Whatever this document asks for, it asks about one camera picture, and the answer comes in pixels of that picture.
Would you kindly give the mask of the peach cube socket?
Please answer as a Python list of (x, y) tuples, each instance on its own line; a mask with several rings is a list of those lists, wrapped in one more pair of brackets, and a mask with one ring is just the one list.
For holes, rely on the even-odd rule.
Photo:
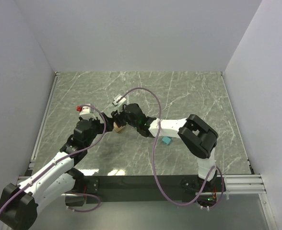
[(117, 124), (116, 124), (116, 122), (114, 122), (114, 131), (115, 132), (120, 132), (122, 129), (124, 129), (125, 128), (125, 126), (118, 126)]

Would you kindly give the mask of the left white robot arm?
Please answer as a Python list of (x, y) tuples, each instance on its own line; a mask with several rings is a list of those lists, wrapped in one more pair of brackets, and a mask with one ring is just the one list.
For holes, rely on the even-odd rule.
[(63, 193), (84, 196), (89, 188), (84, 174), (75, 168), (88, 149), (98, 144), (96, 136), (103, 136), (114, 128), (112, 118), (84, 115), (66, 143), (43, 168), (18, 185), (8, 184), (0, 197), (0, 221), (13, 230), (28, 230), (38, 214)]

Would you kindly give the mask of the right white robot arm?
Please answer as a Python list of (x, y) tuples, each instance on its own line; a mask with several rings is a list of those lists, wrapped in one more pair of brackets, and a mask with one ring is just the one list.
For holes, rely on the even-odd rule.
[(217, 132), (195, 114), (178, 120), (159, 120), (146, 116), (137, 103), (120, 104), (113, 102), (116, 110), (111, 113), (117, 126), (130, 125), (146, 138), (170, 137), (179, 138), (189, 151), (197, 157), (198, 186), (203, 191), (209, 191), (215, 185), (215, 147)]

